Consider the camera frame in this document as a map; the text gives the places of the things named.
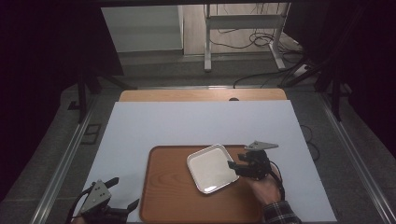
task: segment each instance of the wooden board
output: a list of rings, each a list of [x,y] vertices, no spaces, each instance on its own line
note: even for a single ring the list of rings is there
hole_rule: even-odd
[[[140,205],[145,223],[257,223],[262,208],[240,177],[211,194],[195,186],[187,157],[208,146],[155,147],[149,153]],[[225,146],[234,161],[244,146]]]
[[[287,100],[281,89],[215,89],[215,90],[142,90],[123,91],[120,102],[188,102],[188,101]]]

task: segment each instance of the aluminum rail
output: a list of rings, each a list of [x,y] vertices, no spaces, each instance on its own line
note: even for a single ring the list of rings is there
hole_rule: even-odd
[[[64,178],[66,177],[67,171],[69,170],[70,164],[73,161],[73,158],[78,149],[78,145],[81,142],[81,138],[87,128],[87,125],[91,119],[92,111],[96,105],[98,96],[93,95],[88,103],[88,111],[85,119],[77,126],[76,131],[73,134],[73,137],[67,146],[66,152],[62,156],[62,159],[53,174],[46,191],[41,198],[40,203],[38,204],[35,213],[30,220],[31,224],[41,224],[47,221],[47,218],[50,214],[50,210],[55,202],[56,196],[61,189],[62,183],[64,182]]]
[[[369,169],[361,158],[361,154],[350,139],[346,129],[344,128],[343,122],[338,121],[332,114],[331,104],[325,93],[321,94],[321,102],[323,103],[323,108],[329,117],[329,121],[337,132],[338,137],[346,150],[346,154],[348,155],[352,165],[355,167],[356,172],[361,178],[361,182],[369,193],[379,215],[382,217],[382,220],[384,223],[396,223],[396,217],[392,212],[392,208],[390,207],[387,198],[385,197],[382,189],[375,182]]]

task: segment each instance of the person's arm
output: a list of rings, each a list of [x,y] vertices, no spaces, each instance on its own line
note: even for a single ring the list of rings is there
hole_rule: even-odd
[[[274,173],[280,178],[280,174],[273,167]],[[263,206],[264,218],[269,224],[294,224],[302,223],[291,210],[287,201],[281,201],[280,191],[273,177],[268,175],[262,180],[256,181],[245,178],[251,186],[254,195]]]
[[[87,222],[85,221],[84,217],[81,216],[81,214],[78,214],[78,216],[75,217],[70,224],[87,224]]]

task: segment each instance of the dark background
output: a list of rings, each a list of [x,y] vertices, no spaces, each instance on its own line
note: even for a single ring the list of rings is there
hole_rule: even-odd
[[[353,4],[337,2],[295,4],[288,22],[296,24],[287,24],[286,30],[297,27],[301,32],[287,33],[307,49],[313,61],[320,62],[351,8]],[[393,155],[395,9],[392,1],[372,1],[343,50],[340,70],[353,90],[350,103]],[[50,126],[62,91],[78,81],[78,71],[96,67],[109,75],[122,75],[122,70],[98,7],[1,1],[0,31],[3,199]]]
[[[3,200],[50,126],[62,91],[77,83],[78,72],[96,67],[119,76],[122,69],[99,7],[1,4]]]

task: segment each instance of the white plate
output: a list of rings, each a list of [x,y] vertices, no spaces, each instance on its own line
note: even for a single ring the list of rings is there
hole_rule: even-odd
[[[208,194],[238,179],[227,161],[233,161],[222,145],[214,145],[191,154],[187,158],[192,178],[202,193]]]

